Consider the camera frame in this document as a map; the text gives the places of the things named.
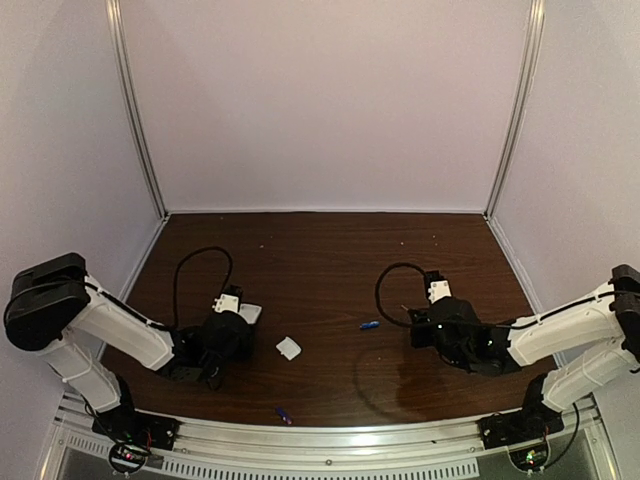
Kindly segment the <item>white remote control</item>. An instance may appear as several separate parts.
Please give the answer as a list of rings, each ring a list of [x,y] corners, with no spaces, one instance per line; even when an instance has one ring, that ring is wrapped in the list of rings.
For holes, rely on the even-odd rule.
[[[260,305],[242,303],[238,313],[248,325],[255,325],[261,316],[262,307]]]

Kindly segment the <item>white battery cover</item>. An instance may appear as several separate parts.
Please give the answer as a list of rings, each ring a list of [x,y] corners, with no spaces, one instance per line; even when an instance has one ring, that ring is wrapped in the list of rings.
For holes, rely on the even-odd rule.
[[[277,345],[276,349],[288,361],[294,360],[302,353],[302,348],[290,337],[285,337]]]

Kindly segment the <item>purple battery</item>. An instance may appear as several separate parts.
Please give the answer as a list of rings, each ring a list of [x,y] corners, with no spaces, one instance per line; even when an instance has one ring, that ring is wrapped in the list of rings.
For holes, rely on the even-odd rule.
[[[290,417],[290,415],[282,408],[278,407],[275,409],[277,415],[279,416],[279,418],[287,425],[291,425],[293,420]]]

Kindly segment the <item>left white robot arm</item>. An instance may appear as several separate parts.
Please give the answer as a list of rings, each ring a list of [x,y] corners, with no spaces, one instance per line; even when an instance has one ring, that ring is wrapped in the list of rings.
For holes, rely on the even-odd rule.
[[[68,253],[19,272],[3,314],[9,342],[42,358],[103,414],[130,407],[127,386],[77,335],[91,335],[176,382],[214,382],[225,366],[248,358],[262,309],[230,286],[214,299],[204,323],[177,328],[153,321],[117,299]]]

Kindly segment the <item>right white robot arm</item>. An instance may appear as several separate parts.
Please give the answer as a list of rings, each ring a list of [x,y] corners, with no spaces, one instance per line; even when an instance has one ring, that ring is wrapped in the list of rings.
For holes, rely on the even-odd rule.
[[[409,313],[411,344],[435,348],[447,364],[467,373],[503,376],[558,352],[586,348],[529,384],[520,422],[554,421],[576,400],[639,370],[639,272],[627,264],[614,267],[607,282],[577,300],[498,324],[481,322],[444,279],[427,292],[428,307]]]

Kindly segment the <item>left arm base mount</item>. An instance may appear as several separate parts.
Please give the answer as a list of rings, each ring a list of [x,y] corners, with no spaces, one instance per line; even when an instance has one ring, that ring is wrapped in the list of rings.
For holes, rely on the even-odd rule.
[[[174,418],[120,408],[104,413],[96,413],[88,406],[85,410],[93,419],[92,431],[112,442],[107,461],[117,474],[136,474],[162,461],[157,451],[173,450],[180,426]]]

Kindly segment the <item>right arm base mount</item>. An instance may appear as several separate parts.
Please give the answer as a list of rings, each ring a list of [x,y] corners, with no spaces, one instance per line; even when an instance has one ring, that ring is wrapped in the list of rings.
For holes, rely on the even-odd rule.
[[[512,465],[527,474],[546,467],[548,437],[564,429],[562,414],[546,407],[494,413],[479,419],[477,425],[485,450],[506,447]]]

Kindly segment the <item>right aluminium frame post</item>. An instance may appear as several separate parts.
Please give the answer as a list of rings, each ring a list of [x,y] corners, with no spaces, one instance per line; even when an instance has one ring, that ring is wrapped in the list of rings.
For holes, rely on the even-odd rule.
[[[519,135],[524,124],[527,103],[534,84],[541,51],[545,16],[546,2],[544,0],[531,1],[513,105],[501,150],[498,168],[496,170],[489,199],[484,210],[484,218],[487,222],[490,222],[497,212],[500,198],[506,186],[507,176],[515,155]]]

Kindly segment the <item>aluminium frame post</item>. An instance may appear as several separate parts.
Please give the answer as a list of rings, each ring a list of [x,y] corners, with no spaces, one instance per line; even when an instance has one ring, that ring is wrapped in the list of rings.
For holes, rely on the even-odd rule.
[[[496,170],[489,199],[484,210],[484,218],[487,222],[490,222],[497,212],[500,198],[506,186],[507,176],[515,155],[519,135],[524,124],[527,103],[534,84],[541,51],[545,16],[546,2],[544,0],[531,1],[513,105],[501,150],[498,168]]]
[[[169,216],[161,193],[160,184],[152,163],[148,141],[145,135],[142,115],[137,99],[133,72],[126,44],[126,34],[121,2],[107,0],[107,22],[113,44],[116,69],[124,100],[125,113],[134,143],[134,148],[156,216],[164,220]]]

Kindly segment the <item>left aluminium frame post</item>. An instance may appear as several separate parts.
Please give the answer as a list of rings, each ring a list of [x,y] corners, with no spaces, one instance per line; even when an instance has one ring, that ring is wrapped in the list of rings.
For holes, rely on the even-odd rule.
[[[164,220],[169,216],[161,193],[160,184],[152,163],[148,141],[145,135],[142,115],[137,99],[133,72],[126,44],[126,34],[121,2],[107,0],[107,22],[113,44],[116,69],[124,100],[125,113],[134,143],[134,148],[156,216]]]

